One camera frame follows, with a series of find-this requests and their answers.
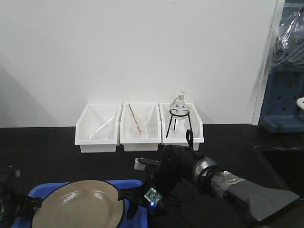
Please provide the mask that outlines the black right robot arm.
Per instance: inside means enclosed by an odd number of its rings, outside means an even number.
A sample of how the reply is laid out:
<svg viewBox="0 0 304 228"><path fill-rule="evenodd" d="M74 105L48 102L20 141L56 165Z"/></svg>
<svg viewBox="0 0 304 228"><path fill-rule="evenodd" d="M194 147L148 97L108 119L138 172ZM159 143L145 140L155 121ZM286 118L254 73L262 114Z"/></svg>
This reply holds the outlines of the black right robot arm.
<svg viewBox="0 0 304 228"><path fill-rule="evenodd" d="M129 201L128 219L139 206L157 216L175 211L181 201L171 192L181 179L194 184L200 194L229 203L246 227L260 224L299 199L292 191L263 187L220 168L194 150L192 130L188 129L185 137L188 146L166 145L159 160L136 158L134 167L146 171L145 181L139 187L118 191L118 200Z"/></svg>

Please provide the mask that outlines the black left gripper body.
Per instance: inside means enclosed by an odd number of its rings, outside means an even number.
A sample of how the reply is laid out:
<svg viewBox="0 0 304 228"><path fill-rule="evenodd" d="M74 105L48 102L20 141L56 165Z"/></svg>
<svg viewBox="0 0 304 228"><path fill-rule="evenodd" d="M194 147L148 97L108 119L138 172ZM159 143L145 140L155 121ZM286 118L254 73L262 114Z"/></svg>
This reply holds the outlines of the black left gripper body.
<svg viewBox="0 0 304 228"><path fill-rule="evenodd" d="M25 195L17 193L12 188L11 180L7 180L8 174L18 166L6 166L0 168L0 200L5 208L6 215L0 226L13 222L19 217L31 217L31 210L24 209L23 200Z"/></svg>

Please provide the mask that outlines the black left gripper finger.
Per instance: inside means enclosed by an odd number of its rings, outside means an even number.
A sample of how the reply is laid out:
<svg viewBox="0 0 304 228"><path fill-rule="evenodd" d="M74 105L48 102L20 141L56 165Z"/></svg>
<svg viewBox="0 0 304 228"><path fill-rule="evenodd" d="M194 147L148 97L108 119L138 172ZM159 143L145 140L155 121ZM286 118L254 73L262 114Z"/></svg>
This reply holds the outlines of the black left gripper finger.
<svg viewBox="0 0 304 228"><path fill-rule="evenodd" d="M43 199L41 197L25 196L23 200L23 206L26 210L34 210L37 208L41 208L42 203Z"/></svg>

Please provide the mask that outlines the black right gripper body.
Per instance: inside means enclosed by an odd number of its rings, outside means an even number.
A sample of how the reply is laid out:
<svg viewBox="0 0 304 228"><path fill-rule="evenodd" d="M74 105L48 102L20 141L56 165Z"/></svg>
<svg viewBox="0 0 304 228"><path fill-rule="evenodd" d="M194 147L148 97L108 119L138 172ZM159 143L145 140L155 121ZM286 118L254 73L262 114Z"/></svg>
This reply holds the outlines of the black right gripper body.
<svg viewBox="0 0 304 228"><path fill-rule="evenodd" d="M168 181L163 178L163 175L158 173L157 168L157 166L149 166L148 169L145 170L145 180L141 188L143 195L149 188L156 189L156 191L162 195L162 199L155 207L151 206L144 196L140 203L141 206L147 208L152 214L167 214L168 208L170 207L171 187Z"/></svg>

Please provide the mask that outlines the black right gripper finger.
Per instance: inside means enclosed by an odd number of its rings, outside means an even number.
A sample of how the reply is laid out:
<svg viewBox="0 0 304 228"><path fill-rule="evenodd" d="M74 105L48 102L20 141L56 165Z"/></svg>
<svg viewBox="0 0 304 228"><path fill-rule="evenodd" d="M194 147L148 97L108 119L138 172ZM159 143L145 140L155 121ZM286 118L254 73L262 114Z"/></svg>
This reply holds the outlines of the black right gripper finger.
<svg viewBox="0 0 304 228"><path fill-rule="evenodd" d="M127 219L133 219L136 213L138 212L139 205L130 201L129 208L127 211Z"/></svg>
<svg viewBox="0 0 304 228"><path fill-rule="evenodd" d="M118 191L119 200L129 200L131 202L141 202L143 198L143 191L141 187L133 187L128 189L120 189Z"/></svg>

